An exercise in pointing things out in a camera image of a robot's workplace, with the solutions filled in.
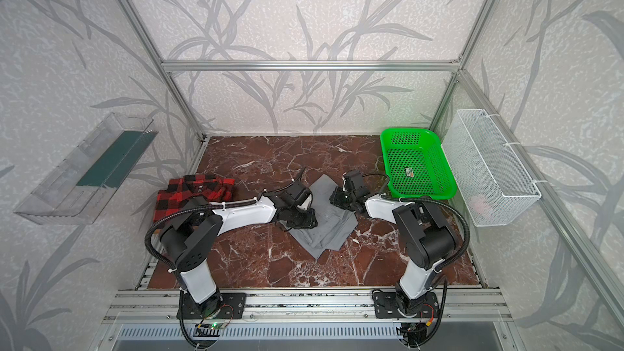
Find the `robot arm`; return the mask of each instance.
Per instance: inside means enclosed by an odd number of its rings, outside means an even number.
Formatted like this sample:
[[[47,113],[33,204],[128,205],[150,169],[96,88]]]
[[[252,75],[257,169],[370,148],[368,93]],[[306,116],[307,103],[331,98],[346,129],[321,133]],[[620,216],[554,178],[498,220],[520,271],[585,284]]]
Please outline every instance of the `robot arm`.
[[[171,272],[176,271],[180,286],[193,300],[193,310],[205,317],[220,305],[221,296],[207,264],[218,235],[272,221],[285,221],[287,228],[294,229],[315,227],[311,199],[310,190],[296,179],[285,189],[248,201],[217,204],[196,197],[182,208],[182,214],[171,217],[160,232],[160,242],[174,264]]]
[[[439,272],[436,267],[459,246],[455,232],[431,199],[401,202],[373,194],[359,171],[345,173],[343,181],[343,188],[336,188],[330,198],[333,205],[392,222],[406,240],[410,262],[397,284],[396,302],[404,316],[417,314],[425,294],[432,289],[435,273]]]

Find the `white wire mesh basket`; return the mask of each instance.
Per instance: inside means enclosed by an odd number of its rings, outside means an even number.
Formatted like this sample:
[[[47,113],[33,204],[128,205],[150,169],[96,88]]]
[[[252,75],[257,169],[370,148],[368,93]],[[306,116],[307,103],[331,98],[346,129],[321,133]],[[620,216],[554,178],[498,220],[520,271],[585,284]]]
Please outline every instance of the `white wire mesh basket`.
[[[457,110],[442,149],[476,226],[507,225],[542,197],[485,110]]]

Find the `mounting plate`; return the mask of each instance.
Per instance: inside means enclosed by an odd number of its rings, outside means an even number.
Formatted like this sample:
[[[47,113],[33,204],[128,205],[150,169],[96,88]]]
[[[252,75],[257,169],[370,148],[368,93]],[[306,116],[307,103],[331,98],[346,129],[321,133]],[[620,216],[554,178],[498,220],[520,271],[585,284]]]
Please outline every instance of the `mounting plate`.
[[[402,319],[405,318],[399,312],[399,309],[396,305],[396,292],[382,292],[375,291],[372,295],[372,301],[375,304],[375,317],[378,319]],[[427,292],[425,294],[425,301],[421,307],[421,314],[423,319],[431,318],[431,309],[425,304],[429,304],[434,307],[433,317],[437,318],[437,297],[433,292]],[[420,319],[420,315],[414,316],[414,318]]]
[[[216,316],[213,317],[213,319],[225,319],[225,320],[239,320],[241,318],[243,318],[243,310],[245,310],[245,300],[247,298],[247,295],[245,293],[221,293],[221,296],[223,297],[223,303],[222,303],[222,308],[219,311],[219,313],[216,314]],[[184,295],[184,304],[182,305],[182,318],[185,320],[201,320],[202,317],[199,315],[199,313],[194,312],[191,310],[190,306],[193,306],[193,304],[191,303],[191,301],[186,301],[187,299],[190,299],[191,296],[189,293],[186,293]],[[232,307],[232,309],[228,308],[228,307],[223,307],[225,305],[229,305]]]

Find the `red wire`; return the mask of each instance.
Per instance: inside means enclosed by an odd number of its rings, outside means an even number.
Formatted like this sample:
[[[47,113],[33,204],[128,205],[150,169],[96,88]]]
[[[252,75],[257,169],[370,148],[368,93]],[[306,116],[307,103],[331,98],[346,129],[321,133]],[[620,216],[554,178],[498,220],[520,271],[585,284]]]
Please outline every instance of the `red wire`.
[[[232,308],[231,306],[229,306],[229,305],[223,305],[223,306],[221,307],[221,309],[225,308],[226,306],[227,306],[227,307],[229,307],[230,309],[232,309],[232,316],[230,316],[230,321],[228,321],[228,324],[226,324],[226,325],[225,325],[225,327],[227,327],[228,325],[230,325],[230,323],[232,322],[232,318],[234,317],[234,308]]]
[[[429,319],[429,321],[433,321],[433,306],[429,304],[425,304],[425,305],[431,308],[431,318]]]

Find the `wall-mounted basket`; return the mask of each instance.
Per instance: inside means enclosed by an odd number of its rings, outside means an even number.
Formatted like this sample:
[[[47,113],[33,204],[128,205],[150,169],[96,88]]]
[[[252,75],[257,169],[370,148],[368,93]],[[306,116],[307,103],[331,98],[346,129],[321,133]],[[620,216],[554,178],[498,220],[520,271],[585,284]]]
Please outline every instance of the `wall-mounted basket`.
[[[37,224],[92,224],[152,143],[152,121],[110,113],[15,213]]]
[[[457,110],[442,149],[476,226],[507,225],[542,197],[485,110]]]

